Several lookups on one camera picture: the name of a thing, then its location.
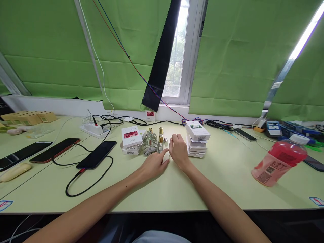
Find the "green curtain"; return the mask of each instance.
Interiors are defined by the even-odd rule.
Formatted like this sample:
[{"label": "green curtain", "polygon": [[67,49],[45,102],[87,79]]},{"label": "green curtain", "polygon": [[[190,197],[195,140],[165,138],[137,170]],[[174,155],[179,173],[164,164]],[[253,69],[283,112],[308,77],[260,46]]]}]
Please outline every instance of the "green curtain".
[{"label": "green curtain", "polygon": [[0,95],[9,95],[9,94],[10,94],[9,90],[0,80]]},{"label": "green curtain", "polygon": [[324,120],[323,40],[322,19],[273,98],[269,117],[282,120]]},{"label": "green curtain", "polygon": [[[101,3],[128,55],[148,79],[171,0]],[[140,110],[145,82],[94,3],[82,0],[81,4],[105,71],[107,96],[115,109]],[[102,97],[73,0],[1,0],[0,22],[0,51],[32,95],[103,100],[106,109],[112,108]],[[103,82],[98,62],[97,67]]]},{"label": "green curtain", "polygon": [[[171,0],[101,1],[132,62],[148,81]],[[129,62],[92,1],[81,0],[105,72],[105,89],[117,110],[140,110],[146,83]],[[101,80],[102,71],[97,62]],[[104,107],[111,105],[104,97]]]},{"label": "green curtain", "polygon": [[321,0],[214,0],[207,6],[191,114],[258,117]]}]

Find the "person's left hand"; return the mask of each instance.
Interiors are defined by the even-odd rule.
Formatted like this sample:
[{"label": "person's left hand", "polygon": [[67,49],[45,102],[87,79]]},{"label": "person's left hand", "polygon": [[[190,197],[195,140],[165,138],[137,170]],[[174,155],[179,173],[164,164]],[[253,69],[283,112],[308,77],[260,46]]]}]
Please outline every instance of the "person's left hand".
[{"label": "person's left hand", "polygon": [[157,152],[155,152],[153,154],[150,154],[146,158],[142,166],[138,169],[143,182],[157,177],[160,174],[163,174],[170,162],[170,160],[168,159],[164,163],[162,163],[163,157],[168,151],[169,149],[166,148],[161,153],[158,154]]}]

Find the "light green desk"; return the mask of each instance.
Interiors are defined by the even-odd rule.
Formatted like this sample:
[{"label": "light green desk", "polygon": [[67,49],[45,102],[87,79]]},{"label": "light green desk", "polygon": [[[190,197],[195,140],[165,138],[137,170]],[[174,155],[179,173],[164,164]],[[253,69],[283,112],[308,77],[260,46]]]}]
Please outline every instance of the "light green desk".
[{"label": "light green desk", "polygon": [[[109,141],[117,141],[118,145],[109,154],[114,158],[114,164],[107,174],[93,188],[81,196],[68,198],[65,187],[77,173],[75,166],[60,167],[50,164],[41,173],[7,195],[3,200],[12,200],[13,204],[1,213],[63,213],[89,198],[95,193],[122,180],[145,160],[143,154],[138,156],[123,155],[119,144],[121,142],[121,127],[113,128]],[[173,133],[180,133],[184,138],[184,127],[162,123],[153,125],[153,131],[163,126],[164,135],[170,139]],[[324,198],[324,174],[308,165],[301,163],[282,177],[272,188],[258,183],[251,175],[251,170],[261,161],[266,150],[255,142],[248,142],[236,136],[233,137],[223,130],[205,126],[210,132],[208,151],[204,158],[191,158],[195,166],[213,183],[226,192],[242,209],[316,209],[308,197]],[[100,140],[89,137],[82,145],[93,150]],[[79,162],[88,154],[80,147],[58,159],[59,163]],[[324,155],[314,154],[314,158],[324,161]],[[110,165],[110,158],[104,159],[95,170],[86,171],[69,188],[70,194],[76,194],[92,185]],[[120,202],[113,212],[174,212],[207,210],[205,204],[195,191],[189,179],[177,168],[171,160],[164,175],[151,183],[134,191]]]},{"label": "light green desk", "polygon": [[[38,139],[28,139],[24,133],[16,135],[16,136],[11,136],[9,134],[0,134],[0,158],[3,158],[5,156],[8,156],[20,149],[23,149],[24,147],[31,145],[35,142],[39,141],[54,141],[57,134],[59,133],[59,130],[61,129],[63,123],[67,121],[71,117],[67,116],[62,116],[58,117],[58,120],[53,121],[49,123],[55,131],[46,134]],[[67,138],[80,138],[81,141],[84,141],[87,139],[90,135],[81,132],[79,129],[79,126],[81,125],[82,119],[81,118],[74,118],[69,121],[64,125],[62,131],[60,132],[55,144],[58,144],[59,142],[67,139]],[[71,148],[67,152],[63,153],[61,156],[64,154],[69,153],[74,149]],[[21,163],[28,162],[30,158],[22,161]],[[23,173],[22,175],[14,178],[11,181],[8,182],[3,182],[0,183],[0,199],[8,195],[10,192],[18,188],[20,185],[31,179],[33,176],[41,172],[43,169],[45,169],[47,166],[49,166],[52,162],[46,163],[46,164],[31,164],[32,168]]]}]

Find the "brown cardboard box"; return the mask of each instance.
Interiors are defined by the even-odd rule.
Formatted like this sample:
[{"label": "brown cardboard box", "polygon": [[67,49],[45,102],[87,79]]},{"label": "brown cardboard box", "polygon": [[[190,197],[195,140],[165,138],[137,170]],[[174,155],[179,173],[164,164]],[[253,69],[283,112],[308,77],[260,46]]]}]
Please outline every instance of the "brown cardboard box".
[{"label": "brown cardboard box", "polygon": [[18,120],[21,121],[22,125],[36,125],[42,123],[42,120],[37,115],[39,112],[31,112],[27,114],[20,115]]},{"label": "brown cardboard box", "polygon": [[24,123],[22,122],[21,116],[26,115],[26,114],[30,114],[33,111],[25,111],[25,112],[19,112],[17,114],[14,114],[11,116],[11,120],[14,123],[14,125],[24,125]]},{"label": "brown cardboard box", "polygon": [[5,114],[5,115],[2,115],[1,118],[3,120],[7,121],[8,125],[14,125],[15,124],[14,120],[17,119],[17,116],[19,116],[21,114],[25,114],[27,112],[31,112],[31,111],[19,111],[19,112],[14,112],[14,113],[10,113],[10,114]]},{"label": "brown cardboard box", "polygon": [[52,122],[57,120],[55,114],[50,111],[39,112],[37,115],[40,117],[42,122]]}]

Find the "black smartphone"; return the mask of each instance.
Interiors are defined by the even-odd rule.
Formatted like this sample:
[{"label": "black smartphone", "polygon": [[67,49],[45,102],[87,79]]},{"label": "black smartphone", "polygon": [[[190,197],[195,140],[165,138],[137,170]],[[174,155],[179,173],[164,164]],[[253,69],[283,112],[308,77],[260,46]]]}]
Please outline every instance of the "black smartphone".
[{"label": "black smartphone", "polygon": [[109,154],[109,152],[116,146],[117,142],[105,141],[100,144],[96,149],[84,158],[79,164],[77,169],[94,169],[101,161]]},{"label": "black smartphone", "polygon": [[78,143],[81,140],[79,138],[67,138],[64,141],[54,145],[53,147],[49,148],[48,150],[42,152],[41,154],[37,155],[36,157],[29,160],[31,163],[40,163],[45,164],[52,160],[52,157],[56,158],[60,154],[64,153],[66,150],[71,148],[74,143]]},{"label": "black smartphone", "polygon": [[324,164],[312,158],[311,156],[308,155],[307,158],[304,159],[304,162],[315,170],[324,172]]},{"label": "black smartphone", "polygon": [[244,137],[246,140],[248,140],[250,142],[257,140],[254,136],[251,136],[250,134],[244,132],[242,129],[235,128],[235,129],[233,129],[233,131],[236,132],[241,137]]},{"label": "black smartphone", "polygon": [[43,149],[50,146],[52,142],[36,142],[33,143],[11,155],[8,155],[0,159],[0,172],[9,169],[10,167],[16,165],[17,163],[27,159],[30,156],[42,151]]}]

